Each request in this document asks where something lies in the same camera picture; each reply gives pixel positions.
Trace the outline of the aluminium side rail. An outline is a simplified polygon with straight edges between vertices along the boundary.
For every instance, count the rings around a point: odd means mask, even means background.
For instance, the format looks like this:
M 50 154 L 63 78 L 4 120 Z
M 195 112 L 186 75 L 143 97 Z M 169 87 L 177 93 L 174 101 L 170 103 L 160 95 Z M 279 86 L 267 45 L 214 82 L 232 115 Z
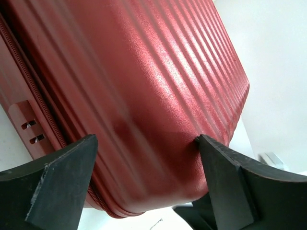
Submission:
M 280 170 L 287 171 L 288 169 L 286 164 L 273 152 L 264 152 L 258 154 L 258 160 L 263 164 L 267 164 Z

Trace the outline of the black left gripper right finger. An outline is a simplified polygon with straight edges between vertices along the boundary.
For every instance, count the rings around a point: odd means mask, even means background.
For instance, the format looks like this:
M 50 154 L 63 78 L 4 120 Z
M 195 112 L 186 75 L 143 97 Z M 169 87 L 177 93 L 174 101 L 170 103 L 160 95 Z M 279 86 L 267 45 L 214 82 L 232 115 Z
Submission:
M 307 178 L 200 135 L 201 162 L 220 230 L 304 230 Z

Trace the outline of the red hard-shell suitcase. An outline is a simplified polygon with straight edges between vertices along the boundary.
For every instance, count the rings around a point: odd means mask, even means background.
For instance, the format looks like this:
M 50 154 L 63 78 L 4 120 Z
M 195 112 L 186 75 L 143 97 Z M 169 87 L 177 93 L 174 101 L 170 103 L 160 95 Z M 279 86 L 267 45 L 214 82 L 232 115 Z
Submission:
M 32 158 L 94 134 L 86 203 L 115 218 L 208 192 L 249 81 L 212 0 L 3 0 L 0 103 Z

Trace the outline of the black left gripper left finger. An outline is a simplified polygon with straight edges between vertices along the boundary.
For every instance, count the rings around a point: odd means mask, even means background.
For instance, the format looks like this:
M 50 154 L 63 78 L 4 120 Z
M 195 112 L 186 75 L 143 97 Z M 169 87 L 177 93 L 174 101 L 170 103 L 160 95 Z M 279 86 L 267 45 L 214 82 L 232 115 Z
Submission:
M 0 173 L 2 230 L 76 230 L 98 141 L 95 135 Z

